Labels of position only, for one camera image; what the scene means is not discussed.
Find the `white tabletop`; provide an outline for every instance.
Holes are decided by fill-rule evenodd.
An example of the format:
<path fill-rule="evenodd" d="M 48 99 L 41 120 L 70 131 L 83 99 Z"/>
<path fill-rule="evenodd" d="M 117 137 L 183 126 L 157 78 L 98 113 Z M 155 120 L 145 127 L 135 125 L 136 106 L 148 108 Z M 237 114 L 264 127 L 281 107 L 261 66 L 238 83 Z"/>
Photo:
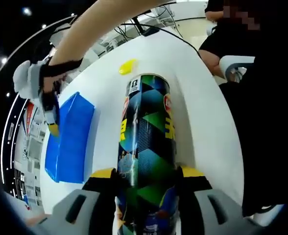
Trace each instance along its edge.
<path fill-rule="evenodd" d="M 125 89 L 134 75 L 122 76 L 118 71 L 130 59 L 139 60 L 138 73 L 157 73 L 169 82 L 176 161 L 204 172 L 214 188 L 242 204 L 243 162 L 229 107 L 195 51 L 165 32 L 141 36 L 114 49 L 86 68 L 61 93 L 60 105 L 79 91 L 96 107 L 86 150 L 86 177 L 98 169 L 117 167 Z M 82 184 L 55 183 L 47 175 L 48 136 L 46 133 L 43 143 L 40 182 L 44 210 L 51 213 L 56 203 Z"/>

